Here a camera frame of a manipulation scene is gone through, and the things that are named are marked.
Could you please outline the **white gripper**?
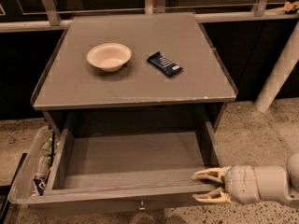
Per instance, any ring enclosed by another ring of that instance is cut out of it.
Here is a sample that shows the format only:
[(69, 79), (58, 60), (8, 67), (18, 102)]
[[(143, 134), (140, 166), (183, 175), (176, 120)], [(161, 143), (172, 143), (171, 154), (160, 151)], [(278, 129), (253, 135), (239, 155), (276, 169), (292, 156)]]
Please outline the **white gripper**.
[(230, 203), (231, 198), (242, 204), (260, 201), (256, 176), (253, 168), (248, 165), (197, 171), (192, 175), (192, 180), (210, 180), (221, 184), (224, 182), (225, 190), (230, 194), (223, 188), (204, 194), (193, 194), (192, 197), (199, 203)]

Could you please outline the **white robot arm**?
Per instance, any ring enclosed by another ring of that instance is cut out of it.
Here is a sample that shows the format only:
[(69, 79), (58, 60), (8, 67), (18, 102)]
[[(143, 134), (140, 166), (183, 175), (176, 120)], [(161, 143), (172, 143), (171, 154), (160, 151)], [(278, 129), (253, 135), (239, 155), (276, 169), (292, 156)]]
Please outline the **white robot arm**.
[(279, 165), (235, 165), (210, 168), (195, 172), (193, 180), (219, 183), (218, 188), (205, 194), (193, 194), (199, 203), (221, 204), (277, 202), (297, 208), (299, 206), (299, 153)]

